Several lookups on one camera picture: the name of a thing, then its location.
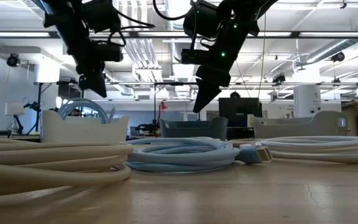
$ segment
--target security camera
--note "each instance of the security camera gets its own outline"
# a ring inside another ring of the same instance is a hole
[[[19,54],[13,53],[9,58],[6,60],[6,64],[9,67],[18,67],[20,65],[21,61],[19,59]]]
[[[333,62],[342,62],[343,60],[345,60],[345,54],[342,52],[339,52],[338,54],[332,56],[331,60]]]
[[[282,82],[285,82],[285,75],[284,73],[280,73],[278,75],[275,75],[273,77],[273,83],[282,83]]]

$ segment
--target white hose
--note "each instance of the white hose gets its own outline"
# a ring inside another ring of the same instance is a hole
[[[109,124],[112,121],[112,117],[114,116],[114,113],[116,111],[115,107],[113,107],[111,110],[110,116],[108,117],[107,113],[97,103],[95,103],[89,99],[85,99],[85,98],[72,98],[67,103],[63,104],[60,107],[58,114],[64,120],[71,113],[71,111],[73,109],[79,108],[79,107],[91,108],[92,110],[97,111],[101,117],[102,124]]]
[[[358,163],[358,137],[299,136],[262,140],[274,158]]]
[[[50,144],[0,139],[0,195],[129,177],[130,144]]]

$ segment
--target computer monitor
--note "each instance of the computer monitor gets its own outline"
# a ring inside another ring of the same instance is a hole
[[[140,136],[140,131],[135,128],[136,127],[131,127],[131,136]]]
[[[228,127],[247,127],[248,114],[262,117],[258,98],[219,98],[219,116],[229,120]]]

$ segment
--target gray plastic bin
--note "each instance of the gray plastic bin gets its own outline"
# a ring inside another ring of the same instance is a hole
[[[346,136],[347,114],[320,111],[312,118],[253,118],[255,138],[290,136]]]
[[[225,140],[226,118],[213,118],[211,121],[164,121],[160,119],[161,135],[164,138],[211,137]]]

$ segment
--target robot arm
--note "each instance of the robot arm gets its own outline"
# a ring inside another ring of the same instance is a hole
[[[158,11],[155,1],[153,0],[153,5]],[[181,53],[182,63],[201,65],[196,72],[199,92],[193,108],[195,113],[199,113],[221,92],[220,86],[229,86],[229,71],[244,41],[249,34],[259,33],[257,20],[278,0],[223,0],[219,6],[205,0],[197,0],[196,3],[191,1],[193,7],[184,16],[185,33],[192,38],[196,37],[195,34],[216,38],[215,43],[208,46],[209,50],[183,49]],[[45,11],[44,26],[56,26],[67,46],[68,54],[75,59],[76,71],[82,75],[80,88],[89,88],[106,97],[102,74],[104,62],[121,61],[120,47],[124,45],[112,43],[110,38],[104,42],[93,41],[89,30],[97,33],[109,29],[111,36],[116,32],[121,34],[118,17],[120,12],[112,6],[111,0],[92,0],[86,3],[81,0],[33,2]]]
[[[77,66],[76,71],[82,75],[79,86],[82,90],[91,89],[102,97],[107,97],[104,62],[120,62],[121,47],[126,42],[122,36],[120,14],[111,0],[92,0],[82,3],[81,0],[33,0],[45,11],[44,27],[55,26],[59,36],[67,46]],[[152,24],[144,27],[153,28]],[[90,39],[90,30],[94,33],[109,30],[107,41]],[[124,44],[111,42],[111,36],[119,33]]]

